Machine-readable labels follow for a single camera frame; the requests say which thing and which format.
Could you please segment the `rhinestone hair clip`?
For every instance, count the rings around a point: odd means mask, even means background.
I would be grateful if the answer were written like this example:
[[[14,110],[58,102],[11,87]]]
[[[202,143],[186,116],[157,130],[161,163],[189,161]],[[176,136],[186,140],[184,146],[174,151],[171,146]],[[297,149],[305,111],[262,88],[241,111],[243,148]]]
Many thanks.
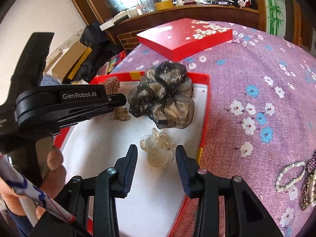
[[[315,167],[316,167],[316,150],[314,151],[312,158],[309,160],[306,166],[307,173],[311,174],[314,171]]]

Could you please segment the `purple floral tablecloth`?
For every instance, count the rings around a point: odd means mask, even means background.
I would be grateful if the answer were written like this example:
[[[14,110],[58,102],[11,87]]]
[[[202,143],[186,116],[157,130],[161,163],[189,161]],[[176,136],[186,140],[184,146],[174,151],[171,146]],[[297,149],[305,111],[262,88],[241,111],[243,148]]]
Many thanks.
[[[302,210],[304,180],[276,192],[289,164],[315,151],[315,58],[277,36],[234,23],[231,41],[183,59],[211,77],[212,99],[201,163],[225,178],[240,175],[284,236],[296,236],[312,209]]]

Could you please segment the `red plaid scrunchie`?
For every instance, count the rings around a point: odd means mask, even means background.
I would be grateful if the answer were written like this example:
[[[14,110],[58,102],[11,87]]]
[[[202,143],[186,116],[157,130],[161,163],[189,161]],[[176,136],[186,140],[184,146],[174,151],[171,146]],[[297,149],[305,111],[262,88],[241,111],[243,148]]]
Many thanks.
[[[103,86],[105,87],[105,92],[107,95],[118,94],[120,89],[120,81],[116,76],[112,76],[103,82]]]

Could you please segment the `red box tray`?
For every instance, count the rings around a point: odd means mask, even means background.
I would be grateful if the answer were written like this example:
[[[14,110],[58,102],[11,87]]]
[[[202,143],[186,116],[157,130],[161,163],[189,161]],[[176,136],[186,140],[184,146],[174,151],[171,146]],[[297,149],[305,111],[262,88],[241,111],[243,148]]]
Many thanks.
[[[189,73],[193,82],[194,117],[186,128],[159,130],[147,116],[119,121],[113,113],[97,116],[61,131],[55,138],[64,156],[67,178],[97,176],[135,144],[138,160],[131,190],[116,200],[120,236],[171,236],[186,197],[175,161],[182,145],[200,158],[211,100],[211,78]]]

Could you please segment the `cardboard box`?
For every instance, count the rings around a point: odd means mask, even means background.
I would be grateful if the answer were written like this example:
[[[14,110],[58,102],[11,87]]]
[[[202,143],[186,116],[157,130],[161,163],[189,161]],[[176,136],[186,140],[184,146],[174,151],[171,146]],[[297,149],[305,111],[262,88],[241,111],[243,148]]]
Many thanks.
[[[90,54],[92,49],[86,47],[80,41],[76,41],[72,47],[63,51],[62,56],[55,62],[51,70],[52,77],[60,84],[66,81],[69,75],[74,76],[77,72],[71,73],[74,69],[79,69],[81,63]]]

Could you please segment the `grey brown organza scrunchie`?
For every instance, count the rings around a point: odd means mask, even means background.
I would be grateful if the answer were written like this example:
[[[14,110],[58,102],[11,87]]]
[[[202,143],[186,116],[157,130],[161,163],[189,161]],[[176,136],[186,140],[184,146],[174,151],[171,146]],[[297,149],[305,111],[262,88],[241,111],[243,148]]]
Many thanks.
[[[130,90],[129,113],[148,116],[158,129],[184,129],[193,121],[193,82],[180,63],[162,62],[147,69]]]

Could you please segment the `gold chain brooch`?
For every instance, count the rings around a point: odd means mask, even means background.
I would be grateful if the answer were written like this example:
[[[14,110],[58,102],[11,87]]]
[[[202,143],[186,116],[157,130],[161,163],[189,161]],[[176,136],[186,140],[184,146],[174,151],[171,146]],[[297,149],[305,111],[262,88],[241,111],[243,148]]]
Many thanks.
[[[116,107],[114,108],[114,114],[111,116],[111,120],[119,121],[129,121],[131,117],[129,116],[127,108]]]

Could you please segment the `red box lid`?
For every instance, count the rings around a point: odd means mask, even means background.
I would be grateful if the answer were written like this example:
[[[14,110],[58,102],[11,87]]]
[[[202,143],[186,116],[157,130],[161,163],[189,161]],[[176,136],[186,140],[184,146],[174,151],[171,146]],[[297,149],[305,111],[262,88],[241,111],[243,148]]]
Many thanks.
[[[141,44],[174,62],[230,41],[232,37],[229,27],[190,18],[165,23],[137,34]]]

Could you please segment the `clear amber hair claw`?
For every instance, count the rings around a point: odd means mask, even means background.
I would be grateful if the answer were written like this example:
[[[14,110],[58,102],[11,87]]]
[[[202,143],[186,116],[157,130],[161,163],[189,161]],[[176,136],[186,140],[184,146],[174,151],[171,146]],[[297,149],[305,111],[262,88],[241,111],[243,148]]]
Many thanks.
[[[176,145],[169,141],[167,135],[151,129],[150,135],[140,139],[140,147],[147,153],[148,163],[155,168],[165,168],[171,164],[175,157]]]

